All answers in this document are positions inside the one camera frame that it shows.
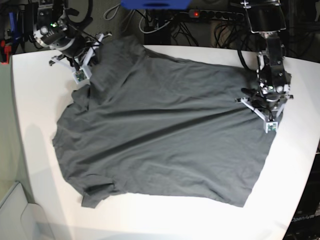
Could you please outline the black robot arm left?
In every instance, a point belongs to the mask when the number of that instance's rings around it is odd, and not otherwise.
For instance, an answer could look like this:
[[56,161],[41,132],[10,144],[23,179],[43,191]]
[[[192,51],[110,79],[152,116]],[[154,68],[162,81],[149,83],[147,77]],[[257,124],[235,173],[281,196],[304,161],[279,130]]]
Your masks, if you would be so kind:
[[291,77],[284,68],[285,47],[279,37],[279,32],[287,28],[285,16],[279,0],[243,0],[241,5],[250,32],[260,35],[264,44],[257,49],[257,88],[242,88],[245,96],[236,102],[263,120],[266,133],[275,132],[287,100],[293,99]]

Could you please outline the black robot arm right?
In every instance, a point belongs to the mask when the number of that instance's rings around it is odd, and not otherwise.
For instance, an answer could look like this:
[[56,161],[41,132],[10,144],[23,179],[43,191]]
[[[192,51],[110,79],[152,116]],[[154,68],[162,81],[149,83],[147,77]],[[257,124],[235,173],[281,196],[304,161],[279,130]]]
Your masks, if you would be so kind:
[[33,17],[33,39],[43,48],[57,50],[49,61],[49,65],[60,64],[72,73],[78,84],[89,80],[92,67],[98,63],[96,50],[103,45],[111,32],[98,33],[95,36],[85,32],[85,28],[93,21],[93,1],[89,0],[84,19],[75,22],[70,16],[78,16],[79,12],[69,7],[67,0],[39,0],[35,3]]

